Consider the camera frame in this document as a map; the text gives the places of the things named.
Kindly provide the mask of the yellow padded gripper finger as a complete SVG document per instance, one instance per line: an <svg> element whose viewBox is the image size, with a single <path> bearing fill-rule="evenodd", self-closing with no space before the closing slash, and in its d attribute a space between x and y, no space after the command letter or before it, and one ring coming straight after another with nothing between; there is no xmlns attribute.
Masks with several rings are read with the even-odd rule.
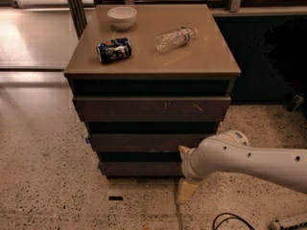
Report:
<svg viewBox="0 0 307 230"><path fill-rule="evenodd" d="M177 186L176 203L179 205L187 203L198 186L199 184L194 181L181 178Z"/></svg>

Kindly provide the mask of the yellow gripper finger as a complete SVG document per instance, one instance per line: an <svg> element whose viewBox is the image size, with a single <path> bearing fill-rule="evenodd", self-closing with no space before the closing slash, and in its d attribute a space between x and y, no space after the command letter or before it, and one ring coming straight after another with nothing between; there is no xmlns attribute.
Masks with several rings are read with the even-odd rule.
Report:
<svg viewBox="0 0 307 230"><path fill-rule="evenodd" d="M182 160L184 159L187 159L189 157L189 154L190 154L190 148L188 147L185 147L185 146L179 146L178 147L178 151L179 151L179 154L180 154L180 158Z"/></svg>

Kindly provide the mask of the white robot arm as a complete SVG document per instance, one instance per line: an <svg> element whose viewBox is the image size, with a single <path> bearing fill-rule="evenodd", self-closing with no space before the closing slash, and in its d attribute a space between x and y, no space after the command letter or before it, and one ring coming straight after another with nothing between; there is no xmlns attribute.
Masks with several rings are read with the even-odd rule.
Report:
<svg viewBox="0 0 307 230"><path fill-rule="evenodd" d="M239 130L203 139L196 148L178 147L183 178L177 204L189 201L201 181L216 172L242 173L307 193L307 149L255 148Z"/></svg>

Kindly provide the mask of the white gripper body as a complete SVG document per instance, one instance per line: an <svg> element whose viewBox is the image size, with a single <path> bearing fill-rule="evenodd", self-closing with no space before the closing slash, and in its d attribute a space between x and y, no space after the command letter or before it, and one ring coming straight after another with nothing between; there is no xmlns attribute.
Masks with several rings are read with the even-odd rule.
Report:
<svg viewBox="0 0 307 230"><path fill-rule="evenodd" d="M196 172L195 166L198 162L198 153L195 149L190 150L189 157L187 159L181 159L181 169L184 177L190 181L202 181L203 177Z"/></svg>

